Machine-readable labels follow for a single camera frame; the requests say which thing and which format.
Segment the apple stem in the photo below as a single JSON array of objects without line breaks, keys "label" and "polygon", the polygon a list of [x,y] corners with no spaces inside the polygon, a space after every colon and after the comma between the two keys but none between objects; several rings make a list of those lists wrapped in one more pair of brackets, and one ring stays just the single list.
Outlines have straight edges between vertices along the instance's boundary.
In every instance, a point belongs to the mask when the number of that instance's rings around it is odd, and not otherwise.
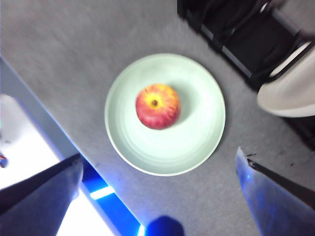
[{"label": "apple stem", "polygon": [[158,105],[158,101],[153,100],[153,101],[152,101],[152,105],[156,107],[156,106]]}]

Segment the plate rim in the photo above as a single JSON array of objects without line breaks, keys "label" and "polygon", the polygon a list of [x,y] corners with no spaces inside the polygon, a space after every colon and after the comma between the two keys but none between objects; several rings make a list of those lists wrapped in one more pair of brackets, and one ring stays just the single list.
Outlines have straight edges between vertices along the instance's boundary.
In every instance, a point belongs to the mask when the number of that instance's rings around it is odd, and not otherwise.
[{"label": "plate rim", "polygon": [[[111,132],[110,132],[110,129],[109,129],[109,123],[108,123],[108,109],[109,109],[109,102],[112,98],[112,94],[119,82],[119,78],[124,75],[125,73],[127,73],[127,71],[132,67],[132,66],[135,66],[135,64],[139,64],[141,61],[143,60],[147,60],[149,58],[154,58],[154,57],[167,57],[167,56],[171,56],[171,57],[178,57],[178,58],[181,58],[181,59],[185,59],[185,60],[189,60],[190,62],[194,63],[196,66],[198,66],[200,69],[204,70],[204,72],[206,74],[208,74],[210,76],[210,78],[212,78],[212,80],[214,81],[215,85],[217,86],[219,92],[220,92],[220,102],[221,102],[221,106],[222,106],[222,109],[223,109],[223,119],[222,119],[222,127],[221,127],[221,132],[220,132],[220,135],[219,135],[219,138],[218,140],[216,141],[214,147],[211,149],[211,151],[209,152],[209,154],[207,154],[207,156],[205,158],[203,158],[200,162],[198,162],[196,165],[186,169],[186,170],[183,170],[183,171],[180,171],[180,172],[176,172],[176,173],[170,173],[170,174],[160,174],[160,173],[155,173],[155,172],[150,172],[150,171],[146,171],[146,170],[143,170],[141,169],[140,167],[134,165],[132,162],[130,162],[127,158],[124,157],[124,155],[119,151],[119,149],[116,147],[115,145],[115,142],[112,138],[112,135],[111,135]],[[153,175],[153,176],[160,176],[160,177],[171,177],[171,176],[179,176],[179,175],[182,175],[182,174],[185,174],[187,172],[190,172],[194,169],[196,169],[197,167],[199,167],[201,164],[203,164],[206,160],[208,160],[208,158],[210,158],[210,156],[213,154],[213,152],[217,149],[221,139],[222,139],[222,136],[223,136],[223,132],[224,132],[224,128],[225,128],[225,122],[226,122],[226,107],[225,107],[225,100],[224,100],[224,96],[223,96],[223,93],[222,93],[222,90],[220,88],[220,86],[218,85],[216,79],[214,78],[214,76],[200,63],[196,62],[195,60],[191,59],[191,58],[188,58],[188,57],[185,57],[185,56],[182,56],[182,55],[179,55],[179,54],[173,54],[173,53],[157,53],[157,54],[151,54],[151,55],[148,55],[148,56],[144,56],[144,57],[141,57],[135,61],[133,61],[131,64],[129,64],[127,67],[125,67],[119,74],[118,76],[115,78],[113,84],[111,85],[110,89],[109,89],[109,92],[107,94],[107,97],[106,97],[106,101],[105,101],[105,107],[104,107],[104,120],[105,120],[105,129],[106,129],[106,133],[107,133],[107,136],[110,140],[110,143],[111,145],[113,146],[113,148],[115,149],[115,151],[117,152],[117,154],[126,162],[128,163],[130,166],[132,166],[133,168],[143,172],[143,173],[146,173],[146,174],[149,174],[149,175]]]}]

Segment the red apple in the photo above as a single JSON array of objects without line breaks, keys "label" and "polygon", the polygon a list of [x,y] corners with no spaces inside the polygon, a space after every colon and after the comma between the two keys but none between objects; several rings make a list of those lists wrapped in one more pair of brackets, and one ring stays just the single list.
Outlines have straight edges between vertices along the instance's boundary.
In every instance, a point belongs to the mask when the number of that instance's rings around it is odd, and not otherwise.
[{"label": "red apple", "polygon": [[136,110],[139,120],[148,128],[165,129],[173,125],[181,114],[179,96],[170,86],[147,86],[137,96]]}]

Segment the blue light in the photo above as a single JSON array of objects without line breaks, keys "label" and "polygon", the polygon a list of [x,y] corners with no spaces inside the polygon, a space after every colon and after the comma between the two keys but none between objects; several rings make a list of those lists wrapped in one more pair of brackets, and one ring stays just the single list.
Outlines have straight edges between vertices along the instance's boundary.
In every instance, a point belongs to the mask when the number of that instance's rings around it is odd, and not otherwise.
[{"label": "blue light", "polygon": [[138,235],[137,236],[144,236],[145,234],[145,229],[143,225],[140,225]]},{"label": "blue light", "polygon": [[101,188],[101,189],[99,189],[93,193],[90,193],[90,197],[93,198],[94,200],[97,200],[97,199],[106,197],[106,196],[108,196],[114,192],[115,192],[115,190],[113,189],[113,187],[108,186],[105,188]]}]

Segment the plate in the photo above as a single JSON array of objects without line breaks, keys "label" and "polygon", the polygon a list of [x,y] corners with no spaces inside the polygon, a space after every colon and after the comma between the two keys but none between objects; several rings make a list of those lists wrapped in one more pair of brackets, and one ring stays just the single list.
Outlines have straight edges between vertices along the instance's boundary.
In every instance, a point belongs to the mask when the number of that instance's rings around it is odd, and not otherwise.
[{"label": "plate", "polygon": [[[144,126],[135,100],[146,86],[171,86],[182,112],[163,130]],[[213,76],[195,61],[174,54],[144,57],[114,81],[105,103],[105,126],[111,144],[128,164],[155,176],[175,176],[201,165],[216,149],[225,124],[222,92]]]}]

